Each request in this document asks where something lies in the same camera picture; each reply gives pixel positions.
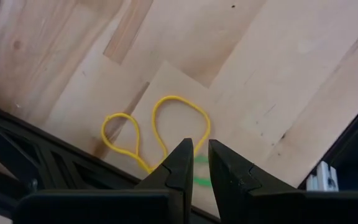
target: wooden surface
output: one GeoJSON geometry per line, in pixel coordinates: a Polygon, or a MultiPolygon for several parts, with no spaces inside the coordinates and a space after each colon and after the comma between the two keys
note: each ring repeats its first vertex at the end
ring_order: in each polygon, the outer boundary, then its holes
{"type": "MultiPolygon", "coordinates": [[[[203,107],[210,138],[297,186],[358,113],[358,1],[0,0],[1,109],[144,178],[99,129],[132,114],[157,162],[151,112],[165,95],[203,107]]],[[[160,109],[169,150],[204,128],[181,103],[160,109]]],[[[133,149],[130,123],[106,133],[133,149]]],[[[209,188],[195,185],[193,204],[218,215],[209,188]]]]}

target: yellow cord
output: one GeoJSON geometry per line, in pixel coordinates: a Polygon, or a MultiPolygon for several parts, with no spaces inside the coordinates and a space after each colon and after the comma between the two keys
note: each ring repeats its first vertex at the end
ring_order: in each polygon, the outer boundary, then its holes
{"type": "Polygon", "coordinates": [[[194,103],[180,97],[180,96],[165,96],[162,99],[160,99],[155,105],[154,105],[154,109],[153,109],[153,113],[152,113],[152,127],[153,127],[153,133],[155,138],[157,139],[158,143],[160,144],[161,148],[162,148],[162,152],[163,152],[163,158],[161,159],[161,161],[154,167],[149,166],[140,156],[139,156],[139,145],[140,145],[140,130],[139,130],[139,125],[137,124],[137,121],[135,120],[135,118],[133,118],[131,115],[125,114],[125,113],[116,113],[113,115],[109,115],[106,117],[106,119],[104,120],[102,127],[101,127],[101,136],[102,136],[102,140],[103,142],[113,151],[116,151],[118,153],[130,156],[132,158],[134,158],[137,163],[140,165],[141,168],[143,168],[143,170],[145,170],[148,174],[150,174],[151,172],[153,172],[153,170],[155,168],[157,168],[163,161],[165,158],[167,158],[168,156],[168,150],[167,147],[165,147],[160,135],[158,134],[157,131],[157,125],[156,125],[156,121],[155,121],[155,117],[157,115],[157,110],[158,108],[161,106],[162,103],[164,103],[165,101],[168,100],[178,100],[181,101],[185,104],[187,104],[188,106],[194,108],[196,111],[200,112],[206,121],[206,130],[204,133],[204,136],[201,138],[201,140],[197,143],[197,145],[194,148],[194,154],[196,155],[198,150],[200,149],[200,147],[203,145],[203,143],[205,142],[205,140],[207,140],[210,132],[211,132],[211,121],[209,120],[209,116],[208,114],[201,109],[199,106],[195,105],[194,103]],[[106,134],[104,133],[104,130],[106,129],[106,125],[107,123],[112,120],[113,118],[118,118],[118,117],[122,117],[122,118],[126,118],[128,120],[130,120],[132,122],[132,124],[134,124],[135,126],[135,131],[136,131],[136,146],[135,146],[135,153],[128,151],[127,149],[123,149],[120,147],[117,147],[113,144],[111,144],[111,142],[109,141],[109,139],[106,137],[106,134]]]}

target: yellow rope loop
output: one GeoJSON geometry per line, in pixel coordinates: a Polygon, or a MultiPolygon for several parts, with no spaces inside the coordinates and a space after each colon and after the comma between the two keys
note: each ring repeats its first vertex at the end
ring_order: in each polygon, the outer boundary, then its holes
{"type": "Polygon", "coordinates": [[[201,148],[201,146],[203,145],[203,143],[205,142],[205,140],[207,140],[209,134],[211,133],[211,120],[209,119],[208,114],[201,109],[199,106],[197,106],[196,104],[180,97],[180,96],[165,96],[162,99],[160,99],[154,106],[153,109],[153,113],[152,113],[152,127],[153,127],[153,133],[155,138],[157,139],[158,143],[160,144],[161,148],[162,148],[162,152],[163,152],[163,157],[161,159],[161,161],[154,167],[150,167],[149,165],[147,165],[147,163],[139,156],[139,145],[140,145],[140,130],[139,130],[139,125],[137,124],[137,121],[128,114],[125,113],[116,113],[110,116],[107,116],[106,119],[104,120],[102,127],[101,127],[101,136],[102,136],[102,140],[103,142],[113,151],[116,151],[120,154],[124,154],[127,156],[132,157],[133,159],[135,159],[138,164],[140,165],[141,168],[143,168],[143,170],[145,170],[147,173],[151,173],[155,168],[157,168],[168,156],[168,150],[167,147],[164,145],[160,135],[158,134],[157,131],[157,125],[156,125],[156,115],[157,115],[157,110],[158,108],[162,105],[162,103],[164,103],[165,101],[168,100],[178,100],[190,107],[192,107],[193,109],[195,109],[196,111],[200,112],[206,121],[206,130],[205,133],[203,135],[203,137],[200,139],[200,141],[197,143],[197,145],[194,148],[194,154],[196,155],[198,150],[201,148]],[[120,147],[117,147],[113,144],[111,144],[111,142],[109,141],[109,139],[106,137],[106,134],[104,133],[104,130],[106,129],[106,125],[107,123],[112,120],[113,118],[118,118],[118,117],[122,117],[122,118],[126,118],[128,120],[130,120],[132,122],[132,124],[135,127],[135,131],[136,131],[136,146],[135,146],[135,153],[128,151],[127,149],[123,149],[120,147]]]}

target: green string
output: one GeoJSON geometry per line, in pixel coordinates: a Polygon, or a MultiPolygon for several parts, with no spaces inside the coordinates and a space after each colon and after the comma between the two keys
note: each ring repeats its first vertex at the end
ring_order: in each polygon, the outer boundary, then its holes
{"type": "MultiPolygon", "coordinates": [[[[206,156],[197,156],[194,158],[195,163],[200,164],[207,164],[208,158],[206,156]]],[[[203,186],[203,187],[212,187],[211,179],[210,178],[201,178],[201,177],[195,177],[193,178],[194,183],[203,186]]]]}

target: light wood panel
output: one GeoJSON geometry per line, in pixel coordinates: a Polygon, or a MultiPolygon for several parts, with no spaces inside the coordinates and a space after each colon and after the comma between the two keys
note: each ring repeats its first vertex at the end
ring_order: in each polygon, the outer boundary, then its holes
{"type": "MultiPolygon", "coordinates": [[[[0,2],[3,110],[143,178],[104,146],[100,125],[132,114],[142,155],[155,163],[151,112],[165,95],[202,106],[211,138],[297,186],[358,112],[358,1],[0,2]]],[[[181,103],[160,109],[170,151],[204,128],[181,103]]],[[[106,133],[133,150],[130,123],[113,121],[106,133]]],[[[193,204],[218,215],[209,188],[196,185],[193,204]]]]}

